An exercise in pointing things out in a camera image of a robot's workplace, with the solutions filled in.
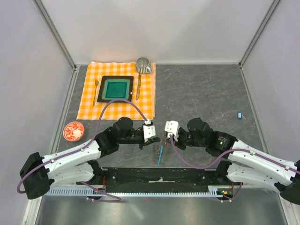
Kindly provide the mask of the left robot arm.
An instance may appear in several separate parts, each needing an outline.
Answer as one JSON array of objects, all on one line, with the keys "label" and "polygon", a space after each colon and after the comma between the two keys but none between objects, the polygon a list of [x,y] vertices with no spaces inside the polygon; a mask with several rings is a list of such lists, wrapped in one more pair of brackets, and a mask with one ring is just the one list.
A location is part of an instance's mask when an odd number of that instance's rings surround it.
[{"label": "left robot arm", "polygon": [[67,183],[99,184],[103,173],[97,159],[116,152],[120,144],[137,144],[142,149],[159,141],[150,120],[134,129],[133,121],[122,117],[79,146],[51,155],[41,156],[39,152],[29,155],[20,170],[17,192],[33,200]]}]

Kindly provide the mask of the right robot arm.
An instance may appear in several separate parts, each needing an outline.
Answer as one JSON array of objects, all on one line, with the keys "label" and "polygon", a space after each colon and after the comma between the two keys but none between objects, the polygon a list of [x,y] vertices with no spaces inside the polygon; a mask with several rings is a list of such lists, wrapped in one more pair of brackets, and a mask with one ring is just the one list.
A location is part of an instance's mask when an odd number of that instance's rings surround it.
[{"label": "right robot arm", "polygon": [[261,186],[298,205],[300,203],[300,163],[280,159],[257,150],[236,137],[214,131],[200,118],[191,119],[187,130],[177,121],[165,123],[166,138],[174,150],[203,147],[219,162],[215,180]]}]

